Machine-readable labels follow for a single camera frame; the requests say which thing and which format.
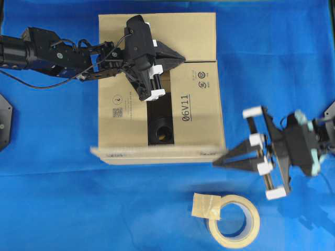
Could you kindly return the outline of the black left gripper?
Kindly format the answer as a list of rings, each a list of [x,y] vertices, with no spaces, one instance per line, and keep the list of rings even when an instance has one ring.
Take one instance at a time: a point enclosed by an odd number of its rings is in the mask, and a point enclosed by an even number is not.
[[[128,36],[124,49],[126,78],[141,101],[155,101],[165,95],[160,75],[184,63],[185,57],[153,40],[150,25],[141,15],[128,19],[124,32]]]

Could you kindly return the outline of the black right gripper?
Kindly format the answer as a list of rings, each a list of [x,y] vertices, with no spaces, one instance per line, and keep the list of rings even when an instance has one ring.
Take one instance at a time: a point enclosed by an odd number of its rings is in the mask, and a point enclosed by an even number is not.
[[[227,161],[221,157],[213,162],[214,166],[257,172],[260,176],[265,176],[265,180],[268,181],[265,192],[268,200],[279,199],[290,193],[289,168],[291,166],[299,167],[305,175],[311,177],[320,173],[321,149],[317,140],[316,127],[301,110],[296,110],[287,116],[284,129],[275,126],[273,118],[262,106],[245,109],[242,116],[247,120],[251,134],[238,146],[229,150],[224,158],[263,151],[266,136],[256,133],[253,120],[254,117],[263,116],[271,140],[268,153],[276,157],[283,184],[276,188],[272,187],[270,172],[273,164],[266,157],[253,157],[238,161]]]

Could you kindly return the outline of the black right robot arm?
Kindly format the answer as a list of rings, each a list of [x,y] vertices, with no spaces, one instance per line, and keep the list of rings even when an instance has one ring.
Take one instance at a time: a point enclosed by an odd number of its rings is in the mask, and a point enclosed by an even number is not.
[[[217,168],[255,172],[264,177],[269,200],[291,191],[289,169],[299,167],[306,176],[316,176],[321,160],[334,152],[334,113],[309,121],[300,110],[286,116],[286,127],[277,128],[267,108],[243,110],[250,135],[213,161]]]

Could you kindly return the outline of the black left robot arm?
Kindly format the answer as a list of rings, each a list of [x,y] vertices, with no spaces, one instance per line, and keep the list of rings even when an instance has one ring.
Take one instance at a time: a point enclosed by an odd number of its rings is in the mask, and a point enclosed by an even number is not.
[[[154,40],[150,25],[141,15],[127,20],[124,36],[117,43],[91,45],[86,39],[74,43],[55,32],[28,27],[21,38],[1,36],[1,69],[33,70],[82,82],[124,73],[140,101],[165,95],[161,74],[178,67],[185,57]]]

